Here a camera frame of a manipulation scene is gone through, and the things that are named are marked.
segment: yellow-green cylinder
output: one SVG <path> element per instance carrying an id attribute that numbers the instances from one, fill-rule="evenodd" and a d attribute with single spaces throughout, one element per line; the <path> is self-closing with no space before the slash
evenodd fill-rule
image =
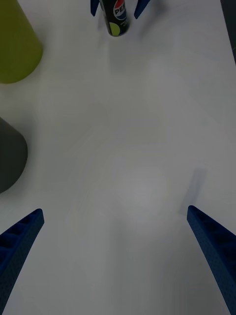
<path id="1" fill-rule="evenodd" d="M 39 64 L 43 48 L 17 0 L 0 0 L 0 83 L 14 83 Z"/>

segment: black soda can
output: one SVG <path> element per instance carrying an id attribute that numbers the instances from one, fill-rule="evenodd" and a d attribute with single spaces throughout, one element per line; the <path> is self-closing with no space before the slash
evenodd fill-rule
<path id="1" fill-rule="evenodd" d="M 108 32 L 120 36 L 128 30 L 128 20 L 124 0 L 100 0 Z"/>

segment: dark gray cylinder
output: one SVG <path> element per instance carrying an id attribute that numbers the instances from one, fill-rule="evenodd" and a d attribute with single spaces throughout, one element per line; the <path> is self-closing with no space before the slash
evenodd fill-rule
<path id="1" fill-rule="evenodd" d="M 27 157 L 28 149 L 23 135 L 0 118 L 0 193 L 18 180 Z"/>

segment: blue robotic claw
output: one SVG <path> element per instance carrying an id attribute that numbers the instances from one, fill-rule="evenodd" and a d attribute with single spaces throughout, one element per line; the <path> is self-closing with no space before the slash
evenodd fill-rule
<path id="1" fill-rule="evenodd" d="M 194 206 L 187 220 L 231 315 L 236 315 L 236 236 Z"/>
<path id="2" fill-rule="evenodd" d="M 136 9 L 134 11 L 134 17 L 137 19 L 141 15 L 141 13 L 144 11 L 146 6 L 148 5 L 150 0 L 138 0 Z"/>
<path id="3" fill-rule="evenodd" d="M 99 5 L 99 0 L 90 0 L 90 10 L 91 10 L 92 16 L 95 16 L 98 5 Z"/>
<path id="4" fill-rule="evenodd" d="M 0 315 L 43 223 L 37 209 L 0 235 Z"/>

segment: pepsi can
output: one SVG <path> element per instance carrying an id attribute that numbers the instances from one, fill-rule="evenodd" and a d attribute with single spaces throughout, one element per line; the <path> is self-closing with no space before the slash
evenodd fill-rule
<path id="1" fill-rule="evenodd" d="M 108 32 L 120 36 L 127 32 L 128 21 L 124 0 L 100 0 Z"/>

